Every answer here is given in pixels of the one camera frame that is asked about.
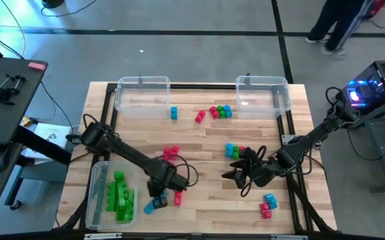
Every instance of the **person's leg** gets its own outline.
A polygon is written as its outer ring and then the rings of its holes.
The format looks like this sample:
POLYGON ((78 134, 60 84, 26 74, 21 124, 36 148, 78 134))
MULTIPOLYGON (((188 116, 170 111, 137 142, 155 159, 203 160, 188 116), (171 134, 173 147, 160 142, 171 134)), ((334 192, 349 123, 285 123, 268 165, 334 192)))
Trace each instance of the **person's leg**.
POLYGON ((335 24, 337 16, 339 14, 339 4, 340 0, 327 0, 321 10, 320 17, 317 20, 317 23, 312 28, 308 37, 311 41, 319 41, 326 36, 330 28, 335 24))
POLYGON ((327 51, 339 51, 343 49, 345 41, 361 24, 363 16, 367 14, 373 0, 346 0, 343 2, 343 8, 332 37, 326 43, 327 51))

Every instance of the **clear plastic bin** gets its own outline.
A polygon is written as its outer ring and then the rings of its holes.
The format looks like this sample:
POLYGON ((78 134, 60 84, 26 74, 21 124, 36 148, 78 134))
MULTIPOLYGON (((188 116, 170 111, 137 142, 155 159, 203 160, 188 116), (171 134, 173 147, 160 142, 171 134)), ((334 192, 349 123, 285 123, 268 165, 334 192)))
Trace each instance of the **clear plastic bin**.
POLYGON ((123 229, 132 226, 137 219, 137 198, 141 169, 129 161, 101 161, 93 166, 91 171, 90 190, 85 225, 88 229, 123 229), (134 189, 133 221, 117 222, 115 212, 106 211, 107 184, 114 181, 113 172, 123 171, 127 187, 134 189))
POLYGON ((238 118, 273 119, 290 110, 288 82, 283 77, 239 76, 238 118))
POLYGON ((115 108, 129 119, 165 119, 169 106, 168 77, 122 77, 118 81, 115 108))

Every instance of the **wooden table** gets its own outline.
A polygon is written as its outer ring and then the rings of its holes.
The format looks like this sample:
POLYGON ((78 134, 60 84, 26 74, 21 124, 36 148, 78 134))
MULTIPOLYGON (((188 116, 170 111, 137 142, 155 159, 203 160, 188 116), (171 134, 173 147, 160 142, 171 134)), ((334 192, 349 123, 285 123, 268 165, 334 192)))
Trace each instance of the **wooden table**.
MULTIPOLYGON (((83 113, 99 119, 108 82, 91 82, 83 113)), ((195 187, 183 193, 181 207, 173 206, 173 192, 169 191, 169 206, 157 210, 153 215, 143 212, 150 198, 145 181, 139 190, 138 218, 133 227, 124 232, 170 232, 170 233, 293 233, 292 214, 285 178, 276 177, 266 187, 253 185, 247 197, 240 197, 234 181, 222 179, 221 174, 231 170, 232 160, 224 157, 226 143, 244 145, 257 150, 266 145, 269 155, 280 147, 277 123, 272 120, 237 119, 234 90, 187 90, 172 89, 171 105, 178 106, 179 119, 131 120, 118 113, 115 132, 127 144, 136 147, 149 157, 162 154, 166 146, 179 145, 179 154, 197 168, 200 180, 195 187), (194 119, 201 109, 212 105, 231 105, 232 119, 212 119, 210 114, 201 124, 194 119), (272 211, 271 219, 262 219, 259 204, 262 196, 273 193, 278 208, 272 211)), ((107 123, 113 109, 113 98, 109 106, 107 123)), ((296 134, 305 135, 314 128, 304 85, 290 85, 292 116, 296 134)), ((85 153, 84 147, 75 148, 72 157, 85 153)), ((313 151, 320 160, 318 151, 313 151)), ((92 155, 88 155, 69 166, 65 186, 60 200, 57 218, 65 223, 84 198, 89 177, 92 155)), ((120 160, 112 155, 111 160, 120 160)), ((308 160, 302 165, 308 171, 308 160)), ((311 175, 305 177, 308 198, 329 226, 336 229, 332 204, 324 172, 314 164, 311 175)), ((305 225, 302 205, 298 208, 302 226, 305 225)))

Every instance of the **black desk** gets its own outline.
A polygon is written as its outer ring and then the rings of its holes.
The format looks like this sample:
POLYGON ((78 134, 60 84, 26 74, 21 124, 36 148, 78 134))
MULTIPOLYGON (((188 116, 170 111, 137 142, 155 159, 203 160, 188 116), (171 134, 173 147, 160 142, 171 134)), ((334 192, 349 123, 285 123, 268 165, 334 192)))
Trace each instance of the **black desk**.
POLYGON ((21 59, 0 59, 0 84, 6 80, 5 74, 12 76, 22 75, 28 79, 20 83, 20 94, 12 96, 10 101, 15 105, 4 105, 0 103, 0 145, 10 145, 10 164, 8 168, 0 172, 0 196, 5 184, 17 163, 21 148, 26 146, 32 150, 42 153, 56 161, 68 165, 71 153, 50 143, 26 128, 19 126, 43 76, 44 71, 34 70, 28 67, 30 62, 48 64, 44 61, 30 61, 21 59))

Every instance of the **table leg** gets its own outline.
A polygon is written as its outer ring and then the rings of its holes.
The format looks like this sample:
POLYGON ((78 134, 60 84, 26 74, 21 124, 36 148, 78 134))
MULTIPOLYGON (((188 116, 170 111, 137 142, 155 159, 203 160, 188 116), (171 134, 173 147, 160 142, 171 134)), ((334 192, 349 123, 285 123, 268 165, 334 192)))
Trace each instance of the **table leg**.
POLYGON ((69 165, 71 162, 72 153, 66 151, 54 143, 43 139, 42 137, 34 134, 22 126, 17 127, 13 141, 21 143, 24 146, 37 151, 38 153, 44 154, 45 156, 64 165, 69 165))

